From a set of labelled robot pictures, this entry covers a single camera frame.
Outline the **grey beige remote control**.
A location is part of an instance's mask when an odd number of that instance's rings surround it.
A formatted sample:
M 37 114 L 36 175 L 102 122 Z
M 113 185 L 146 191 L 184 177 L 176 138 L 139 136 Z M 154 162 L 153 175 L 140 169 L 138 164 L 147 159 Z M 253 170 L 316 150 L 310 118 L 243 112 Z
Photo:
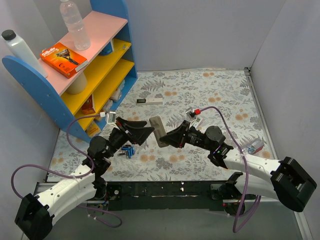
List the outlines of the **grey beige remote control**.
M 167 143 L 162 142 L 160 140 L 161 137 L 166 135 L 165 128 L 163 126 L 163 122 L 162 122 L 161 117 L 160 116 L 151 117 L 149 119 L 149 123 L 150 123 L 151 127 L 154 128 L 153 133 L 154 133 L 154 136 L 155 136 L 155 139 L 156 139 L 158 146 L 160 148 L 168 147 L 169 145 Z

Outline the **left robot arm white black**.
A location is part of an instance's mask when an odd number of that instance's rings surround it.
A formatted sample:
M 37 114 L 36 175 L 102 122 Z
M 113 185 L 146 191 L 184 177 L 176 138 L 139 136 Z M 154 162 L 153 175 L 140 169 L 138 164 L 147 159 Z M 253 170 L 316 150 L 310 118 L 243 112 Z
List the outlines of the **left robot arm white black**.
M 43 240 L 61 217 L 82 202 L 103 199 L 107 184 L 102 176 L 111 165 L 109 159 L 127 142 L 142 145 L 154 130 L 146 121 L 117 117 L 109 138 L 93 137 L 85 160 L 70 175 L 37 195 L 22 197 L 15 224 L 30 240 Z

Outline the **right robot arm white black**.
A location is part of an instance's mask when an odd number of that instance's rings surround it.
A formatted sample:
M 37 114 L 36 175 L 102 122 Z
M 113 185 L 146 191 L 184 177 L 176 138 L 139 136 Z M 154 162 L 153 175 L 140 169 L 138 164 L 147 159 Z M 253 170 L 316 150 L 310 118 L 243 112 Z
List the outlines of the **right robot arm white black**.
M 157 124 L 154 134 L 160 147 L 183 148 L 190 144 L 208 150 L 207 157 L 215 166 L 235 170 L 226 186 L 227 195 L 232 199 L 243 195 L 248 179 L 248 194 L 273 198 L 292 211 L 302 212 L 317 188 L 313 178 L 294 158 L 267 159 L 240 153 L 225 144 L 226 138 L 217 126 L 209 126 L 202 133 L 185 120 L 170 132 Z

